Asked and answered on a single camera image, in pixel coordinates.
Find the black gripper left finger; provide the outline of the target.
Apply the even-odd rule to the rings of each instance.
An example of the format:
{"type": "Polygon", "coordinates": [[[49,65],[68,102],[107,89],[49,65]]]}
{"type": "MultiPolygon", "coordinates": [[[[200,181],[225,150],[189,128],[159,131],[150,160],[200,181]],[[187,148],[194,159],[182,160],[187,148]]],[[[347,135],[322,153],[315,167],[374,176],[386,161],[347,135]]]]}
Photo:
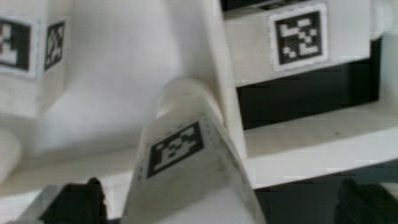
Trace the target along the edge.
{"type": "Polygon", "coordinates": [[[107,224],[104,185],[98,178],[63,187],[40,220],[45,224],[107,224]]]}

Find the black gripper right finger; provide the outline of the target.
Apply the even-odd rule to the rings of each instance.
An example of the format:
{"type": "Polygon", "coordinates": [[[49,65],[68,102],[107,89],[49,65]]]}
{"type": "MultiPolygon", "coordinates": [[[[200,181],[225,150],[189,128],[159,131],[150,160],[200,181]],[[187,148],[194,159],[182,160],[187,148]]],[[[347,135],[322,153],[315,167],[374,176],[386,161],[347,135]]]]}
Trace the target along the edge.
{"type": "Polygon", "coordinates": [[[345,179],[338,191],[335,224],[398,224],[398,185],[345,179]]]}

